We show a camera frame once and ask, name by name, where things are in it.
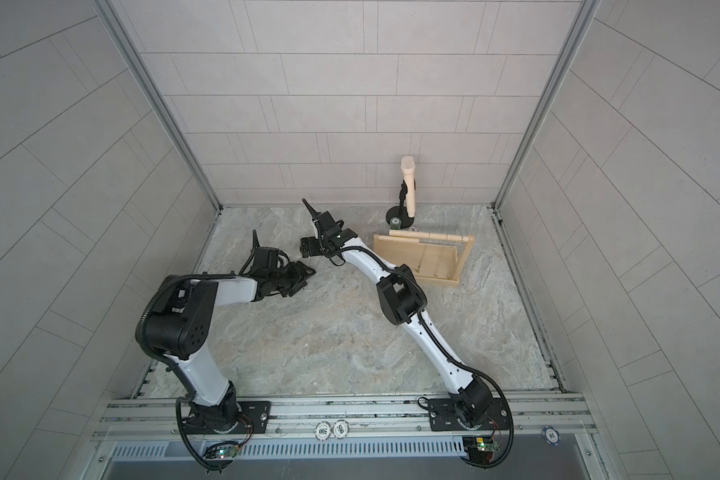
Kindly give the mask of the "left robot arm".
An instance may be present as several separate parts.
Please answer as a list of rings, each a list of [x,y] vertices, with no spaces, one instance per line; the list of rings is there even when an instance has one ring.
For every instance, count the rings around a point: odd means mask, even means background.
[[[315,270],[293,262],[253,237],[251,253],[236,273],[167,276],[139,320],[135,339],[145,354],[163,363],[187,391],[189,417],[179,424],[226,433],[243,422],[234,384],[219,370],[206,341],[214,309],[231,304],[292,297]]]

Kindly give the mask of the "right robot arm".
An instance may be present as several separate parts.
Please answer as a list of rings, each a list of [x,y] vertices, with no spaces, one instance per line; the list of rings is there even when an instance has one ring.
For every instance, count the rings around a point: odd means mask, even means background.
[[[443,379],[455,403],[456,416],[468,428],[477,428],[488,416],[494,397],[477,370],[463,364],[431,321],[424,290],[410,268],[394,265],[373,252],[341,220],[307,208],[315,230],[301,240],[304,257],[324,256],[355,266],[376,286],[381,310],[394,326],[403,328],[419,345]]]

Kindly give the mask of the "wooden jewelry display stand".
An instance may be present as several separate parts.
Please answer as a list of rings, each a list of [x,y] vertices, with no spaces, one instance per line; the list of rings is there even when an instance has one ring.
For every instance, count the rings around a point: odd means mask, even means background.
[[[373,251],[395,265],[407,265],[419,284],[458,287],[473,235],[390,230],[375,234]]]

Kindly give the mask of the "aluminium corner profile left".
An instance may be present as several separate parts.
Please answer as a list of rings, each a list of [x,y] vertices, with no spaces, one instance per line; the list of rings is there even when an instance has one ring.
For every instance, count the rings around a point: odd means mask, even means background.
[[[137,51],[135,44],[128,36],[112,2],[107,0],[92,0],[91,3],[95,12],[101,19],[105,30],[118,49],[124,62],[130,69],[137,85],[145,95],[173,146],[178,151],[180,157],[185,161],[191,173],[198,180],[201,188],[206,194],[206,197],[211,202],[217,214],[220,214],[223,210],[223,206],[219,202],[210,181],[202,171],[201,166],[186,141],[185,136],[180,131],[174,115],[168,108],[168,104],[159,92],[153,78],[149,74],[147,66]]]

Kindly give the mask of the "aluminium corner profile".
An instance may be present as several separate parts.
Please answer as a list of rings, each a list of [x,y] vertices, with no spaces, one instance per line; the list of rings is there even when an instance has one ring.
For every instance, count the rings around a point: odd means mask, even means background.
[[[174,115],[168,108],[168,104],[159,92],[153,78],[149,74],[147,66],[137,51],[135,44],[128,36],[112,2],[107,0],[92,0],[91,3],[95,12],[101,19],[105,30],[118,49],[124,62],[130,69],[137,85],[145,95],[173,146],[178,151],[180,157],[185,161],[191,173],[198,180],[201,188],[206,194],[206,197],[211,202],[217,214],[220,214],[223,210],[223,206],[219,202],[210,181],[202,171],[201,166],[186,141],[185,136],[180,131]]]
[[[522,136],[518,150],[513,158],[507,176],[503,181],[497,199],[493,204],[493,209],[499,213],[504,204],[508,200],[510,190],[515,183],[523,162],[529,154],[533,142],[538,135],[543,122],[551,109],[552,103],[561,88],[563,80],[570,69],[581,42],[592,23],[596,10],[600,4],[597,0],[585,0],[577,11],[570,31],[565,38],[560,54],[553,66],[549,78],[540,96],[539,102],[533,112],[530,122]]]

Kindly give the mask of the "left green circuit board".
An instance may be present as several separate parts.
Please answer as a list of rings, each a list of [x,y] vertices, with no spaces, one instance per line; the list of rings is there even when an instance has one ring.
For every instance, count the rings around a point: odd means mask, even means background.
[[[242,450],[243,444],[237,441],[224,441],[208,446],[203,454],[210,461],[232,461]]]

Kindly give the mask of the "green circuit board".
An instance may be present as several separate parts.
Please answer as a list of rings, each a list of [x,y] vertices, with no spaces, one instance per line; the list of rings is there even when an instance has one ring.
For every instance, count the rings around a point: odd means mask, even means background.
[[[210,461],[232,461],[242,450],[243,444],[237,441],[224,441],[208,446],[203,454]]]
[[[464,436],[463,449],[467,460],[476,464],[489,464],[500,449],[500,443],[492,437]]]

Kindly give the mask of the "ventilation grille strip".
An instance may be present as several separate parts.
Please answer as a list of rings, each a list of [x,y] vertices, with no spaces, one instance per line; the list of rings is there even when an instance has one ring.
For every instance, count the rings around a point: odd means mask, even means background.
[[[235,455],[235,460],[464,457],[463,441],[450,436],[370,437],[326,440],[254,439]],[[114,446],[117,461],[189,460],[180,441],[125,441]]]

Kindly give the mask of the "right green circuit board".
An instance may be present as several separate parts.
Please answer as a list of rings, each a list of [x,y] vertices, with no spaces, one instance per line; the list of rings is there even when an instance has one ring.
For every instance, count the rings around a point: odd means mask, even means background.
[[[500,449],[500,443],[492,437],[464,436],[463,449],[467,460],[476,464],[489,464]]]

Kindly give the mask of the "blue poker chip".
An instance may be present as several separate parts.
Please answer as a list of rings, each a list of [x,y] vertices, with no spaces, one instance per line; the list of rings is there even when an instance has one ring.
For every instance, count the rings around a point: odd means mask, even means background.
[[[549,445],[557,446],[560,443],[560,433],[552,426],[545,426],[542,429],[542,435]]]

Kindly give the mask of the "aluminium corner profile right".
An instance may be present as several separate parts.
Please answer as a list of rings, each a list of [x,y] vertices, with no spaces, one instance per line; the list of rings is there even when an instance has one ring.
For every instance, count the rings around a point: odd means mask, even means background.
[[[570,31],[565,38],[560,54],[553,66],[549,78],[540,96],[539,102],[533,112],[530,122],[522,136],[518,150],[513,158],[507,176],[503,181],[497,199],[493,204],[493,209],[499,213],[504,204],[508,200],[510,190],[515,183],[523,162],[529,154],[533,142],[538,135],[543,122],[551,109],[552,103],[561,88],[563,80],[570,69],[581,42],[592,23],[596,10],[600,4],[597,0],[585,0],[577,11]]]

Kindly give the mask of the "left poker chip on rail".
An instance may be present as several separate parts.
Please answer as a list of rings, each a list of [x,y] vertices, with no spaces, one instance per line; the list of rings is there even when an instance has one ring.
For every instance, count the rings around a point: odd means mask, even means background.
[[[326,441],[331,437],[332,426],[326,421],[319,422],[315,428],[315,437],[318,441]]]

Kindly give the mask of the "poker chip on rail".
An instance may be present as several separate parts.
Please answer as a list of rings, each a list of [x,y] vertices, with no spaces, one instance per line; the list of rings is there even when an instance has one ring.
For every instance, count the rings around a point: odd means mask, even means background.
[[[332,427],[333,436],[336,439],[344,439],[349,433],[349,424],[345,420],[337,420]]]
[[[331,437],[332,426],[326,421],[319,422],[315,428],[315,437],[318,441],[326,441]]]

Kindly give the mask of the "right poker chip on rail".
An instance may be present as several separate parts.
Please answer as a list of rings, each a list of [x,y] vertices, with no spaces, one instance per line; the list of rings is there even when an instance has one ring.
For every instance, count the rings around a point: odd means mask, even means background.
[[[332,427],[333,436],[336,439],[344,439],[349,433],[349,424],[345,420],[337,420]]]

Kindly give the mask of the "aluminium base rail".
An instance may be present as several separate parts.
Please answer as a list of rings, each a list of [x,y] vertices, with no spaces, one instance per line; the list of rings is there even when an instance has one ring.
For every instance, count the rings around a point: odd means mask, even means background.
[[[466,427],[447,396],[424,394],[286,396],[238,399],[253,424],[254,439],[316,439],[319,422],[345,420],[348,438],[496,433],[506,440],[512,414],[515,434],[541,434],[545,426],[562,434],[593,433],[595,421],[582,394],[554,391],[510,391],[509,401],[494,400],[484,423]],[[168,398],[114,400],[104,409],[93,438],[111,440],[180,440],[176,400]]]

